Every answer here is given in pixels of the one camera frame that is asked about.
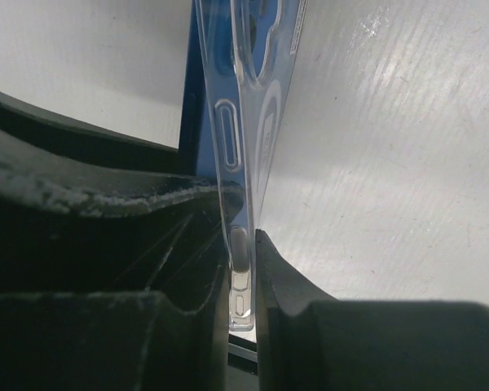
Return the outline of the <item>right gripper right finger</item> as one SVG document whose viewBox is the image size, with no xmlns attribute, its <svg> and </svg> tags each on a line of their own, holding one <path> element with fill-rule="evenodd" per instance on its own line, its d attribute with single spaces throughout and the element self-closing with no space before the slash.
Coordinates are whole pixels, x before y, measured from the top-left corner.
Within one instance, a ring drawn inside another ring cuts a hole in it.
<svg viewBox="0 0 489 391">
<path fill-rule="evenodd" d="M 489 307 L 340 301 L 256 233 L 262 390 L 489 390 Z"/>
</svg>

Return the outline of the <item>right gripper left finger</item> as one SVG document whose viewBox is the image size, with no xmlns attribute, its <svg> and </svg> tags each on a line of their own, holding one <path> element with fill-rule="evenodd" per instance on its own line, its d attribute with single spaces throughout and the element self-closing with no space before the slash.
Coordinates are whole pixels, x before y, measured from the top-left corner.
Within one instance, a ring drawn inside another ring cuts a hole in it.
<svg viewBox="0 0 489 391">
<path fill-rule="evenodd" d="M 70 292 L 0 277 L 0 390 L 222 390 L 225 264 L 165 291 Z"/>
</svg>

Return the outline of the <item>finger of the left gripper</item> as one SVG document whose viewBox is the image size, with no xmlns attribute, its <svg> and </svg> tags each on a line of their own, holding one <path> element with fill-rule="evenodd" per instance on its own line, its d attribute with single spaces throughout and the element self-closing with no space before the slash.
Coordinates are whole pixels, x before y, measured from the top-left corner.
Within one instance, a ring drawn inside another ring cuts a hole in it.
<svg viewBox="0 0 489 391">
<path fill-rule="evenodd" d="M 179 152 L 0 92 L 0 293 L 161 291 L 226 274 L 218 187 Z"/>
</svg>

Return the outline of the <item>black phone clear case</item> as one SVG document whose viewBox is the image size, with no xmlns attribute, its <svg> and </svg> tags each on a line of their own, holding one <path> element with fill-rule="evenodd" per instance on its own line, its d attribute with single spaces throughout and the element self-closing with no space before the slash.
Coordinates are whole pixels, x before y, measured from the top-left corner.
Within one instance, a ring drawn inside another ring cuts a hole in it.
<svg viewBox="0 0 489 391">
<path fill-rule="evenodd" d="M 217 182 L 196 3 L 191 2 L 178 153 L 184 174 Z"/>
</svg>

